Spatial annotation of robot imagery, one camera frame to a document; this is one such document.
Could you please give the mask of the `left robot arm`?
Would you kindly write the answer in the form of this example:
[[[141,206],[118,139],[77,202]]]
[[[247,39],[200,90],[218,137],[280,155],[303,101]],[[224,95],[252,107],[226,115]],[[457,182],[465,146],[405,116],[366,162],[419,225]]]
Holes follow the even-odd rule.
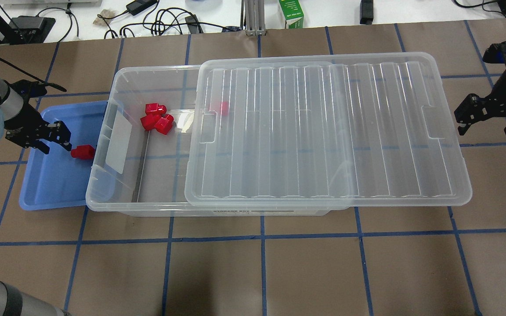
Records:
[[[19,70],[18,66],[0,58],[0,62]],[[0,140],[6,139],[22,148],[34,148],[44,154],[50,152],[48,142],[72,150],[71,132],[63,121],[48,122],[30,104],[32,98],[47,94],[47,88],[65,91],[65,88],[42,80],[26,71],[27,80],[14,83],[0,78]]]

